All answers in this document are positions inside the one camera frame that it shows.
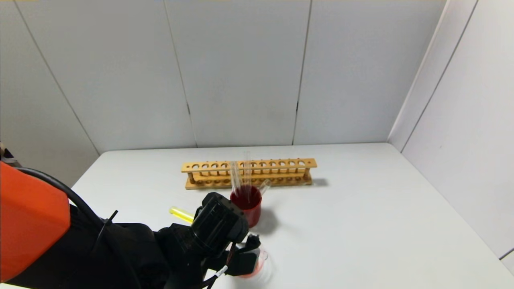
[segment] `black cable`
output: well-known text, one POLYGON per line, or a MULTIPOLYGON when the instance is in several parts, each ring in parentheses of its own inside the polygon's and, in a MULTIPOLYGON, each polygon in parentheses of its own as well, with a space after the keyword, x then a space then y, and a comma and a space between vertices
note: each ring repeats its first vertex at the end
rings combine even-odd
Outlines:
MULTIPOLYGON (((75 206, 84 213, 86 218, 88 218, 91 223, 96 226, 98 230, 98 234, 102 233, 103 227, 105 223, 93 212, 93 210, 86 204, 86 202, 77 195, 72 189, 70 189, 67 185, 63 184, 58 179, 35 169, 30 168, 16 168, 19 171, 28 174, 30 176, 33 176, 35 178, 38 178, 42 181, 45 181, 46 183, 52 185, 53 187, 63 191, 67 196, 68 199, 70 199, 75 206)), ((134 268, 132 268, 126 254, 121 250, 120 245, 118 244, 118 241, 116 238, 111 234, 109 230, 105 230, 103 233, 105 236, 105 239, 107 241, 107 244, 111 248, 111 250, 118 256, 120 259, 122 265, 125 267, 126 271, 129 273, 131 279, 133 279, 133 285, 136 289, 141 289, 141 284, 139 283, 139 278, 136 275, 136 272, 134 272, 134 268)))
POLYGON ((47 182, 48 184, 52 185, 54 188, 59 189, 66 193, 68 196, 68 199, 70 199, 77 208, 79 208, 82 213, 88 218, 91 223, 100 231, 103 226, 102 220, 91 210, 91 208, 84 202, 82 198, 79 197, 72 189, 70 189, 67 185, 63 184, 58 179, 52 177, 51 175, 45 174, 44 172, 35 170, 35 169, 29 169, 29 168, 16 168, 19 171, 31 175, 33 177, 36 177, 40 180, 43 180, 47 182))
POLYGON ((503 254, 501 257, 500 257, 500 260, 502 260, 503 258, 507 257, 508 254, 514 252, 514 248, 510 249, 509 252, 503 254))
MULTIPOLYGON (((227 261, 225 262, 225 265, 228 267, 230 264, 230 261, 232 261, 232 255, 235 252, 235 243, 232 243, 232 246, 230 247, 230 250, 228 252, 227 261)), ((218 279, 218 276, 214 275, 211 278, 205 280, 204 282, 200 283, 199 285, 191 287, 191 289, 202 289, 207 286, 207 289, 211 289, 212 285, 214 285, 214 282, 218 279)))

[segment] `wooden test tube rack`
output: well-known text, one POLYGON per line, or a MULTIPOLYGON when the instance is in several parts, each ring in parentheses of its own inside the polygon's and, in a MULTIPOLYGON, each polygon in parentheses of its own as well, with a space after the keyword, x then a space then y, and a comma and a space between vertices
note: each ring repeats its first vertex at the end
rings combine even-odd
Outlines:
MULTIPOLYGON (((271 181, 272 186, 312 185, 310 169, 318 167, 313 158, 254 159, 249 162, 252 185, 257 187, 266 179, 271 181)), ((241 176, 244 163, 242 160, 237 161, 241 176)), ((188 174, 188 190, 232 187, 229 161, 185 162, 182 173, 188 174)))

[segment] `robotic arm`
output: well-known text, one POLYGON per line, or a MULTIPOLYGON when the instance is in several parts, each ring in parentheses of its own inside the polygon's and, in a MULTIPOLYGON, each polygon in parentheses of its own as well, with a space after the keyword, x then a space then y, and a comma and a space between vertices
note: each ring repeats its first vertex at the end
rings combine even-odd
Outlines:
POLYGON ((97 217, 71 189, 37 170, 1 163, 0 180, 1 282, 34 289, 200 289, 223 273, 252 273, 259 257, 258 236, 243 243, 243 212, 215 192, 191 226, 153 232, 112 223, 117 211, 97 217), (207 269, 216 274, 204 280, 207 269))

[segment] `wall seam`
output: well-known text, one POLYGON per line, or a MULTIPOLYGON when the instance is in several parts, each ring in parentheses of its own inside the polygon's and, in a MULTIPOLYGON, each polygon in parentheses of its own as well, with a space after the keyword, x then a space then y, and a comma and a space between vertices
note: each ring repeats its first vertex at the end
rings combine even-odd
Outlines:
POLYGON ((87 133, 87 130, 86 128, 84 127, 84 125, 82 124, 82 122, 80 121, 80 118, 79 116, 77 115, 77 113, 75 112, 75 110, 73 109, 73 106, 71 106, 71 103, 69 102, 68 98, 66 97, 66 94, 64 94, 64 91, 61 87, 61 85, 59 84, 59 82, 57 81, 57 78, 55 76, 55 74, 53 74, 53 71, 52 69, 50 68, 50 65, 48 64, 48 61, 46 61, 46 58, 45 56, 43 55, 43 52, 41 51, 38 43, 36 42, 35 40, 35 37, 34 35, 32 34, 32 31, 30 31, 30 28, 29 28, 29 25, 27 23, 27 21, 25 20, 25 17, 23 16, 22 14, 22 11, 20 9, 20 7, 18 6, 18 3, 16 0, 13 0, 14 2, 14 5, 16 6, 16 9, 18 10, 18 13, 20 14, 20 17, 22 18, 22 21, 23 21, 23 24, 25 25, 25 27, 27 28, 27 31, 29 32, 29 35, 30 35, 30 38, 32 39, 32 41, 34 42, 34 45, 36 46, 36 49, 38 50, 39 52, 39 55, 41 56, 41 58, 43 59, 43 62, 45 63, 46 67, 48 68, 48 71, 50 72, 50 75, 52 75, 52 78, 53 80, 55 81, 56 85, 57 85, 57 88, 59 89, 59 91, 61 92, 62 96, 64 97, 64 99, 66 100, 66 103, 68 104, 69 108, 71 109, 71 111, 73 112, 73 115, 75 115, 75 118, 77 119, 77 121, 79 122, 79 125, 80 127, 82 128, 82 130, 84 131, 84 133, 86 134, 87 136, 87 139, 89 139, 89 142, 91 142, 91 145, 93 146, 93 148, 95 149, 96 153, 98 154, 98 156, 100 156, 100 152, 98 151, 95 143, 93 142, 93 140, 91 140, 91 137, 89 136, 89 134, 87 133))

